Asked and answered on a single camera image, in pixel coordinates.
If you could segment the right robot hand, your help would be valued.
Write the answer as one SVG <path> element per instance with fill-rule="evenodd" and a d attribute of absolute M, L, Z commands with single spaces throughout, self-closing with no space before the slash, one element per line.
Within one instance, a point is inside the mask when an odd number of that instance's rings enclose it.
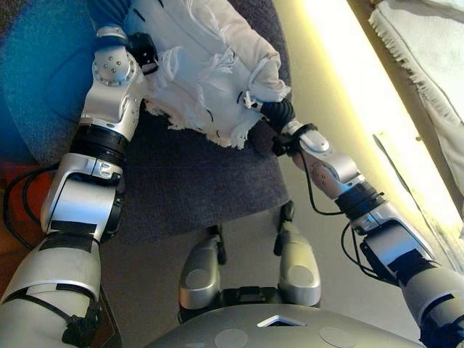
<path fill-rule="evenodd" d="M 287 98 L 283 98 L 281 101 L 260 101 L 252 98 L 248 91 L 242 91 L 237 97 L 237 103 L 261 114 L 261 117 L 277 134 L 281 134 L 284 128 L 296 117 L 294 107 Z"/>

